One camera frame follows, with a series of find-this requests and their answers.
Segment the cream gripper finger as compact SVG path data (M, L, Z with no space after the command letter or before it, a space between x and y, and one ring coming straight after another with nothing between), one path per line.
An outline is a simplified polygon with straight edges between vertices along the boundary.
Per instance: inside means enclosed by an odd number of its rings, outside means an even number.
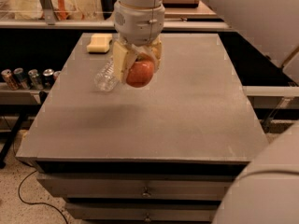
M113 74L120 82L125 83L128 70L137 58L137 51L132 46L122 44L119 40L113 44Z
M160 37L154 39L149 45L137 47L138 62L151 60L154 63L154 72L157 72L160 67L162 58L162 41Z

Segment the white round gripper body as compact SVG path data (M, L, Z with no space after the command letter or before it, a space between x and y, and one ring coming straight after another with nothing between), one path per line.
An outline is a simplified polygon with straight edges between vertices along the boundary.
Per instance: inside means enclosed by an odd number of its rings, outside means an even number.
M164 6L152 8L114 5L114 26L129 44L144 46L151 43L164 28Z

